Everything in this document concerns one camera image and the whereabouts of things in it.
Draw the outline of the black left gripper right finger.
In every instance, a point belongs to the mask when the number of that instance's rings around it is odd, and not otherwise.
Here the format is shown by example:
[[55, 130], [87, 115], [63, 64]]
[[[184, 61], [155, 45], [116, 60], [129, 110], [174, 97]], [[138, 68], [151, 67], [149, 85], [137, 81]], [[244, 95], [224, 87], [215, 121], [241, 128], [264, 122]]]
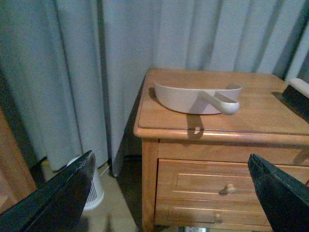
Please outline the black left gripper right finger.
[[256, 196], [274, 232], [309, 230], [309, 187], [251, 154], [248, 169]]

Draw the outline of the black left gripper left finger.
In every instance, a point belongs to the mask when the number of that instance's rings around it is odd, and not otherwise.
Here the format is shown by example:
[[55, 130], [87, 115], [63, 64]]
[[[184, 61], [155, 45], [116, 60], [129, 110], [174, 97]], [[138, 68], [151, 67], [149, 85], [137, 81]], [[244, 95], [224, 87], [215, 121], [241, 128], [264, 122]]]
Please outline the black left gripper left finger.
[[88, 151], [0, 215], [2, 232], [70, 232], [78, 225], [95, 172]]

